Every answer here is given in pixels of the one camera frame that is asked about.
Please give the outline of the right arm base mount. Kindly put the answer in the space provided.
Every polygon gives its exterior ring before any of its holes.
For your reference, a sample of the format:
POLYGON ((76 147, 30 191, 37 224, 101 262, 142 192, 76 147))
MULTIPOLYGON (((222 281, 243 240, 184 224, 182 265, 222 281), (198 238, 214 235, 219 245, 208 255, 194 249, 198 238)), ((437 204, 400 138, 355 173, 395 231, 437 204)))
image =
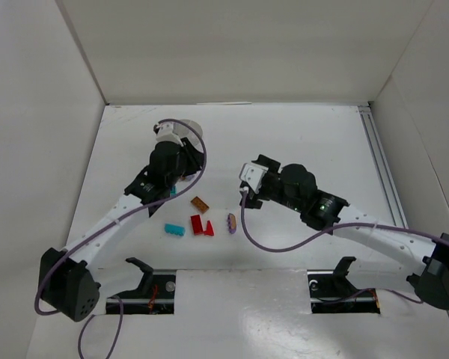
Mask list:
POLYGON ((334 269, 308 272, 313 314, 381 313, 376 290, 357 289, 347 279, 355 261, 355 257, 343 257, 334 269))

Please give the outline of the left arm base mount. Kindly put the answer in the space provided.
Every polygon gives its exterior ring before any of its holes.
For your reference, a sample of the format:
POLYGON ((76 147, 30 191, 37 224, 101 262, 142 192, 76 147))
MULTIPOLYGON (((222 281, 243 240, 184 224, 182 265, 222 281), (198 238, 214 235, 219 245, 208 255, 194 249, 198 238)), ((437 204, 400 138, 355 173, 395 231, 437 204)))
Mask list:
POLYGON ((155 270, 135 257, 125 259, 128 266, 139 270, 141 277, 136 286, 119 292, 106 302, 106 314, 119 314, 119 298, 126 315, 172 315, 177 272, 171 269, 155 270))

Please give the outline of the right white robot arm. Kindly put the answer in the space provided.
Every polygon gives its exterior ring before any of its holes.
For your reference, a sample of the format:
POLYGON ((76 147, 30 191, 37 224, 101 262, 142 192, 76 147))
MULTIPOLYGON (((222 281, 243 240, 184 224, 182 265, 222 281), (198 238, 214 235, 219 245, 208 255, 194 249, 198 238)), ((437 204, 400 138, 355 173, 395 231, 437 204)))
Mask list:
POLYGON ((390 291, 412 291, 424 303, 449 310, 449 234, 434 236, 395 227, 367 214, 347 200, 318 189, 315 176, 303 165, 282 166, 264 155, 245 163, 239 173, 241 209, 260 209, 272 201, 299 214, 315 234, 294 251, 329 234, 348 239, 401 264, 397 277, 385 281, 390 291))

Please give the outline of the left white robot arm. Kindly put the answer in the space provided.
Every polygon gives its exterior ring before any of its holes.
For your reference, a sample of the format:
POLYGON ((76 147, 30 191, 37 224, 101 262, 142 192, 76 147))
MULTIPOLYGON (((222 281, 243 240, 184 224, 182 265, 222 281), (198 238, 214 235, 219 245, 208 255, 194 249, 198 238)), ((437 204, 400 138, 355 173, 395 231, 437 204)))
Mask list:
POLYGON ((34 298, 36 314, 61 313, 80 322, 102 300, 123 292, 145 294, 153 281, 151 266, 135 257, 127 257, 116 269, 105 269, 103 263, 135 227, 175 199, 171 189, 180 178, 201 178, 206 165, 207 149, 202 138, 158 141, 148 165, 91 230, 61 250, 50 248, 42 255, 34 298), (41 302, 52 310, 42 310, 41 302))

